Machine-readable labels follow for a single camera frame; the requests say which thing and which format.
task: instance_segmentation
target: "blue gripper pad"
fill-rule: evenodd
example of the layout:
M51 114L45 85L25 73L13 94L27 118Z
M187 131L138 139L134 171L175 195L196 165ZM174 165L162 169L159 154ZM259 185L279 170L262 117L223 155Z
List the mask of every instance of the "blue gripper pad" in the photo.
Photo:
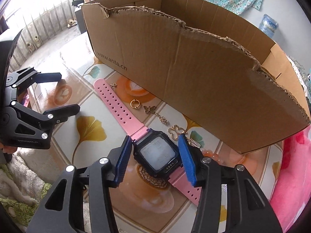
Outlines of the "blue gripper pad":
M197 183L197 177L195 174L196 169L193 158L189 152L189 147L190 145L185 135L180 135L178 137L178 149L183 162L183 168L186 172L188 181L191 182L192 186L194 186Z
M115 166L114 183L118 186L124 178L128 161L132 152L132 139L130 136L126 136L121 146L122 152Z

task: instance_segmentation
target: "watch face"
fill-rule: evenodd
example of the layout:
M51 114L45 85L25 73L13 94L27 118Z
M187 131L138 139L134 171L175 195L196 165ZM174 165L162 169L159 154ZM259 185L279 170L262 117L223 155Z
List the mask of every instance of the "watch face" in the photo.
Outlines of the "watch face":
M141 155L154 170L160 170L174 157L175 151L161 137L156 137L140 150Z
M148 134L134 141L134 158L149 175L166 179L181 165L178 146L162 131L148 130Z

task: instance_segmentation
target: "cardboard box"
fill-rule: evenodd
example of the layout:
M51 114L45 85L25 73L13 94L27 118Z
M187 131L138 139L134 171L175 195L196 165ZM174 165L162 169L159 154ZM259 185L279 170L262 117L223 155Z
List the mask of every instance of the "cardboard box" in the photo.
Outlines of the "cardboard box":
M310 123L284 52L224 8L203 0L94 0L82 11L98 59L237 152Z

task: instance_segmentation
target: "smartwatch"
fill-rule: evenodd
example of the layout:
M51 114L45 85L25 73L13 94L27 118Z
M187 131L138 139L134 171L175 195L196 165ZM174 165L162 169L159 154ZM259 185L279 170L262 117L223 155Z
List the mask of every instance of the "smartwatch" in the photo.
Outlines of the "smartwatch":
M195 205L199 204L201 188L188 181L178 146L162 131L149 129L119 99L104 79L94 82L94 89L125 132L132 138L133 154L147 173L168 180Z

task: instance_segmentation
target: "concrete floor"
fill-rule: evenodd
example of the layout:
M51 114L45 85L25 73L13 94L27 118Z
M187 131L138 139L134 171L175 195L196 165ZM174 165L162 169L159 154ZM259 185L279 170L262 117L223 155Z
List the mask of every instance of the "concrete floor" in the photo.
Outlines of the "concrete floor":
M65 28L62 32L57 32L56 36L51 37L50 40L45 42L38 50L22 64L21 68L29 66L38 66L43 63L52 53L60 49L69 41L79 36L81 33L78 26L72 28Z

